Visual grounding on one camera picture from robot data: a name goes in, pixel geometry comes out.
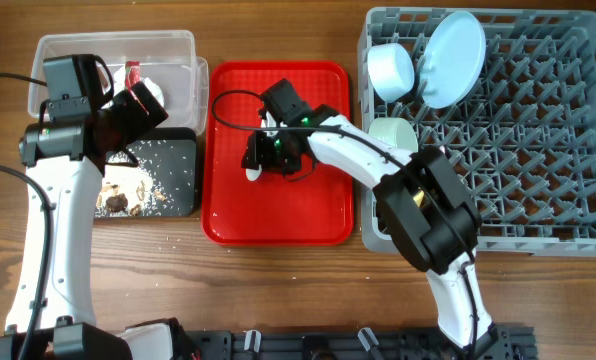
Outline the white napkin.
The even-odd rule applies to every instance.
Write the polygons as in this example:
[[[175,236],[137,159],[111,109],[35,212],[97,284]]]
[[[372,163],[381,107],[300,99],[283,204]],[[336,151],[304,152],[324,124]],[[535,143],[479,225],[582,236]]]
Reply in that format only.
[[[112,77],[113,77],[113,83],[114,83],[114,94],[117,95],[119,92],[121,92],[122,90],[125,89],[125,83],[124,83],[125,68],[119,68],[117,71],[115,71],[112,74]],[[164,94],[163,94],[163,91],[161,90],[161,88],[155,82],[153,82],[149,77],[143,77],[142,74],[141,74],[141,81],[148,88],[150,93],[156,98],[158,103],[162,107],[165,107]]]

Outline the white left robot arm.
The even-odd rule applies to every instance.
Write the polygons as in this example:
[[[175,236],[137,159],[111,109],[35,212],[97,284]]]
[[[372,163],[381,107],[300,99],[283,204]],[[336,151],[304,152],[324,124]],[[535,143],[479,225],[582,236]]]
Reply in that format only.
[[[20,288],[0,359],[177,359],[191,341],[174,318],[114,335],[96,327],[90,286],[103,166],[46,155],[22,174],[31,195]]]

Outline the light blue plate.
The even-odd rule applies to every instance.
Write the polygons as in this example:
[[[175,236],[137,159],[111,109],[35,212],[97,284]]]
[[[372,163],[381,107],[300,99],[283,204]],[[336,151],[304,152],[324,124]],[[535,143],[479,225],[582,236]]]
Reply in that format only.
[[[474,87],[485,60],[486,38],[478,19],[467,11],[447,16],[434,30],[423,53],[420,84],[424,103],[433,109],[457,104]]]

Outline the mint green bowl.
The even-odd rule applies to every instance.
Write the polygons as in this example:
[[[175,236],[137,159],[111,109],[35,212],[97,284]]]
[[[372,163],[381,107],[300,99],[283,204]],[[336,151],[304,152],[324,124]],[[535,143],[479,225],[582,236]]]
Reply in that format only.
[[[368,133],[388,145],[411,152],[418,151],[418,138],[413,126],[403,118],[376,118]]]

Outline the blue bowl with rice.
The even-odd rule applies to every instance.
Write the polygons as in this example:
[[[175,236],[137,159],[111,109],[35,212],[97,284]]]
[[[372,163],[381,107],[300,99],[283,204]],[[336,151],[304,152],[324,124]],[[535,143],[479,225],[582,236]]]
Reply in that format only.
[[[412,60],[398,43],[372,46],[367,53],[367,67],[375,92],[385,102],[398,100],[414,86]]]

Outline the cream plastic spoon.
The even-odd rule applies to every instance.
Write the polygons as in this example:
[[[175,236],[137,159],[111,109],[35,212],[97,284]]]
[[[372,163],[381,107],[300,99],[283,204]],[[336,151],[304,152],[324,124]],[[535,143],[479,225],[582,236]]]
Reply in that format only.
[[[273,118],[273,116],[267,112],[264,117],[261,119],[261,127],[262,128],[271,128],[275,127],[277,122]],[[258,165],[256,169],[246,169],[245,170],[246,177],[249,181],[255,181],[259,178],[262,174],[262,166]]]

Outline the yellow plastic cup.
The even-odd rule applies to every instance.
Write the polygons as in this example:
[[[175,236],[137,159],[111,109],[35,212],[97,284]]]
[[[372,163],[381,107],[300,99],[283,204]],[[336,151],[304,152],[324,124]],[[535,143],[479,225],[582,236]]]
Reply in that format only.
[[[419,189],[413,195],[413,200],[418,207],[421,207],[423,205],[424,199],[425,199],[425,193],[421,189]]]

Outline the red strawberry snack wrapper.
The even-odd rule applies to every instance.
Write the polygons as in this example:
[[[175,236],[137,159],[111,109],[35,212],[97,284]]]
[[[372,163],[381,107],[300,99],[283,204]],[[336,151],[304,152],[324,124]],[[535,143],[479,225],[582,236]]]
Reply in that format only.
[[[127,61],[125,63],[124,83],[126,88],[131,88],[141,81],[141,64],[139,61]]]

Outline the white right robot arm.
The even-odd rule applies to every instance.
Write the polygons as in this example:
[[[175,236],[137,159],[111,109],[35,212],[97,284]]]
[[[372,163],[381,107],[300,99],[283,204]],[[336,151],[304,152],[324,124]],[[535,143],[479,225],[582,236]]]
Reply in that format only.
[[[397,252],[427,276],[440,331],[469,355],[483,353],[493,321],[475,271],[482,219],[443,151],[395,148],[326,105],[289,112],[265,106],[259,117],[242,161],[248,179],[267,170],[295,173],[308,155],[369,188]]]

